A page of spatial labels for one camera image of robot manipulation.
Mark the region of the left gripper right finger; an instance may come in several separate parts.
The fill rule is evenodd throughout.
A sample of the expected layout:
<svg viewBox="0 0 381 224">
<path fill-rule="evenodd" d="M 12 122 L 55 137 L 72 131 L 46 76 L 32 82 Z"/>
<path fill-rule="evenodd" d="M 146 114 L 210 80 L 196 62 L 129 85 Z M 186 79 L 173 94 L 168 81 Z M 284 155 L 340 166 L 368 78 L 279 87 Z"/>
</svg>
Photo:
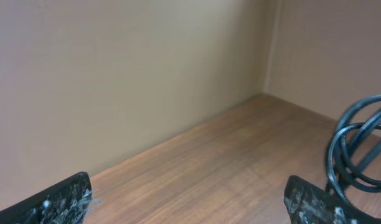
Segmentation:
<svg viewBox="0 0 381 224">
<path fill-rule="evenodd" d="M 381 224 L 341 199 L 292 175 L 284 191 L 284 204 L 292 224 Z"/>
</svg>

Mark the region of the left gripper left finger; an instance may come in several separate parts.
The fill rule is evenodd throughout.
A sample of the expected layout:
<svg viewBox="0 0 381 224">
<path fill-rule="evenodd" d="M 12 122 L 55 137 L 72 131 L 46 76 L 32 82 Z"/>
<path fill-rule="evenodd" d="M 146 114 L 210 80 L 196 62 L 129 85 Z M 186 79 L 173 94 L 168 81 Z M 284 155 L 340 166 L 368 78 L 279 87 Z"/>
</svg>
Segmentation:
<svg viewBox="0 0 381 224">
<path fill-rule="evenodd" d="M 0 211 L 0 224 L 82 224 L 92 201 L 86 172 L 67 179 Z"/>
</svg>

